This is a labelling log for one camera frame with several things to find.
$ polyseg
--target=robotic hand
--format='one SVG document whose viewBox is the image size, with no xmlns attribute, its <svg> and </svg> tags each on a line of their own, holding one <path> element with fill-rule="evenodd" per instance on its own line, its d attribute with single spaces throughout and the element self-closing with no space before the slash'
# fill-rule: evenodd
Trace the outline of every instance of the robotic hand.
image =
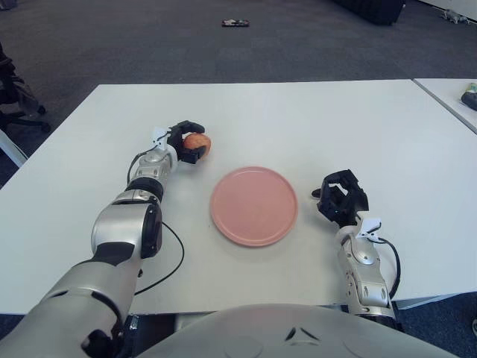
<svg viewBox="0 0 477 358">
<path fill-rule="evenodd" d="M 127 188 L 99 214 L 94 256 L 73 266 L 17 328 L 0 342 L 0 357 L 113 357 L 121 346 L 142 260 L 161 247 L 160 202 L 178 160 L 196 163 L 206 147 L 187 149 L 183 135 L 203 133 L 193 122 L 156 128 L 154 147 L 138 154 Z M 28 344 L 22 344 L 28 337 Z"/>
<path fill-rule="evenodd" d="M 384 243 L 378 238 L 381 219 L 369 215 L 367 196 L 358 179 L 349 169 L 330 174 L 312 195 L 320 199 L 320 213 L 340 227 L 336 234 L 341 244 L 338 259 L 346 276 L 349 313 L 395 328 L 391 305 L 395 289 L 390 295 L 374 248 L 374 243 Z"/>
</svg>

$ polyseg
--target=small object on floor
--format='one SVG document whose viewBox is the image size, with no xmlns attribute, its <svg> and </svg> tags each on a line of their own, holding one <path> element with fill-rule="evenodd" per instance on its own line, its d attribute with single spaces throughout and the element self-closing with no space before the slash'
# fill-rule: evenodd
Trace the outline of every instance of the small object on floor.
<svg viewBox="0 0 477 358">
<path fill-rule="evenodd" d="M 469 19 L 465 16 L 459 15 L 452 9 L 447 9 L 442 13 L 441 16 L 445 20 L 449 20 L 450 22 L 454 22 L 458 24 L 459 22 L 464 22 L 466 24 L 470 24 Z"/>
<path fill-rule="evenodd" d="M 290 183 L 273 170 L 248 166 L 227 174 L 210 200 L 212 220 L 230 240 L 265 246 L 283 238 L 297 220 L 297 197 Z"/>
<path fill-rule="evenodd" d="M 470 84 L 465 93 L 462 95 L 461 100 L 468 107 L 473 110 L 477 110 L 477 84 Z"/>
<path fill-rule="evenodd" d="M 186 149 L 197 149 L 202 146 L 206 146 L 206 152 L 205 154 L 201 157 L 201 159 L 205 158 L 207 154 L 210 151 L 210 146 L 212 142 L 208 136 L 205 134 L 199 134 L 199 133 L 192 133 L 189 134 L 185 139 L 184 139 L 184 148 Z"/>
<path fill-rule="evenodd" d="M 222 20 L 223 28 L 248 28 L 249 26 L 250 26 L 250 22 L 248 20 L 235 20 L 235 19 Z"/>
</svg>

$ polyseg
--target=white desk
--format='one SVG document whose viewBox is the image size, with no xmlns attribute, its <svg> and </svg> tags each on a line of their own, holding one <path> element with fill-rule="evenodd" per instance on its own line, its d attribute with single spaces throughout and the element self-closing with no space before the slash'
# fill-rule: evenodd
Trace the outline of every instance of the white desk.
<svg viewBox="0 0 477 358">
<path fill-rule="evenodd" d="M 310 193 L 325 175 L 347 168 L 382 217 L 383 237 L 399 250 L 396 299 L 477 290 L 477 139 L 412 81 L 103 85 L 0 190 L 1 312 L 26 313 L 91 257 L 92 224 L 124 189 L 130 160 L 149 148 L 153 126 L 185 119 L 212 138 L 207 159 L 182 163 L 163 201 L 186 259 L 173 277 L 136 297 L 132 313 L 343 303 L 338 228 L 318 214 Z M 286 238 L 250 249 L 216 230 L 209 197 L 223 175 L 255 165 L 288 178 L 300 208 Z M 394 257 L 379 249 L 391 285 Z M 138 288 L 179 258 L 164 230 L 163 248 L 145 262 Z"/>
<path fill-rule="evenodd" d="M 461 97 L 470 83 L 477 83 L 477 79 L 416 78 L 415 81 L 477 134 L 477 111 L 461 101 Z"/>
</svg>

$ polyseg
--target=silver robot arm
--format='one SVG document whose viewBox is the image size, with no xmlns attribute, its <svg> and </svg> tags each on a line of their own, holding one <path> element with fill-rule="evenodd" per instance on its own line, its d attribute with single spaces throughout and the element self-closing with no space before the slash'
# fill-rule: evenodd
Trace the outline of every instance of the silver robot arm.
<svg viewBox="0 0 477 358">
<path fill-rule="evenodd" d="M 186 150 L 182 135 L 203 133 L 183 122 L 155 130 L 127 188 L 99 214 L 94 256 L 73 266 L 0 341 L 0 357 L 113 357 L 136 289 L 142 260 L 161 247 L 160 202 L 177 160 L 195 163 L 205 148 Z"/>
<path fill-rule="evenodd" d="M 380 241 L 381 219 L 369 214 L 367 196 L 358 179 L 349 169 L 332 173 L 312 195 L 320 199 L 320 213 L 340 227 L 336 235 L 341 244 L 338 259 L 346 278 L 349 313 L 396 328 L 391 298 L 380 271 L 381 260 L 374 247 L 374 242 Z"/>
</svg>

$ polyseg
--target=robot forearm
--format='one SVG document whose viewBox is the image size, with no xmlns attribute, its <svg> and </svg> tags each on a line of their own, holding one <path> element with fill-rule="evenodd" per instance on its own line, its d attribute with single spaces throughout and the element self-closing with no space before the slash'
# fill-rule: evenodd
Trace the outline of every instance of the robot forearm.
<svg viewBox="0 0 477 358">
<path fill-rule="evenodd" d="M 96 219 L 91 237 L 94 256 L 73 266 L 0 341 L 0 357 L 111 357 L 115 353 L 142 260 L 154 256 L 162 244 L 160 202 L 167 178 L 178 157 L 195 163 L 205 153 L 205 148 L 183 153 L 182 135 L 189 131 L 204 129 L 183 122 L 167 132 L 155 131 L 154 149 L 140 157 L 126 190 Z"/>
</svg>

